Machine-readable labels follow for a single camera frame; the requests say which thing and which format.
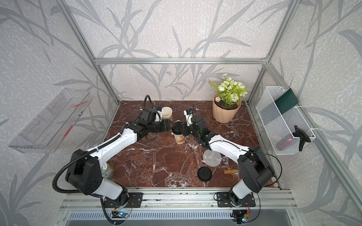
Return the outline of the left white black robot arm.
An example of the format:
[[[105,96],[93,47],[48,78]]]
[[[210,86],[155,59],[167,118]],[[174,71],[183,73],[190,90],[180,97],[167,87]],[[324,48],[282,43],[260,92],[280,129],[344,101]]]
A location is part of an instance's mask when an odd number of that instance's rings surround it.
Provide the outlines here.
[[[124,205],[128,199],[127,189],[102,176],[101,167],[128,146],[136,143],[149,133],[170,131],[171,121],[162,119],[156,109],[144,109],[139,117],[121,128],[121,131],[86,151],[73,152],[71,161],[55,175],[52,187],[62,194],[82,193],[84,195],[108,198]]]

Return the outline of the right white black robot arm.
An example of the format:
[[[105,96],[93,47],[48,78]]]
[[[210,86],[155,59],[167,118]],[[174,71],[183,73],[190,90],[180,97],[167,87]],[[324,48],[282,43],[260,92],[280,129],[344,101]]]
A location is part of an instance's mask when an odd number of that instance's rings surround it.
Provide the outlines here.
[[[223,154],[238,164],[241,180],[229,190],[230,200],[235,206],[240,206],[247,195],[259,193],[274,176],[274,170],[260,147],[246,147],[227,140],[209,130],[199,115],[186,122],[177,121],[172,132],[193,135],[204,148]]]

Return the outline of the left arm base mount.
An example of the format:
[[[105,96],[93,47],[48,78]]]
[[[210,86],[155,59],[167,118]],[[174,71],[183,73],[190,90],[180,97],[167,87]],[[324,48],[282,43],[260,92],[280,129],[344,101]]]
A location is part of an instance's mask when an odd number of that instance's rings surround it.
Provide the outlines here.
[[[103,205],[105,208],[140,208],[142,203],[143,193],[128,193],[125,199],[122,199],[122,202],[117,202],[117,200],[112,200],[105,198],[103,200]]]

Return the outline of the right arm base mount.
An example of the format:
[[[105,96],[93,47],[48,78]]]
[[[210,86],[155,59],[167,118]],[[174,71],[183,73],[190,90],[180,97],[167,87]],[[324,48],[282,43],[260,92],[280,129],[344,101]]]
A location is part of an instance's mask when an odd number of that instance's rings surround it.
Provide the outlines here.
[[[217,192],[214,199],[220,208],[236,208],[236,207],[256,207],[253,193],[248,194],[243,199],[231,198],[229,192]]]

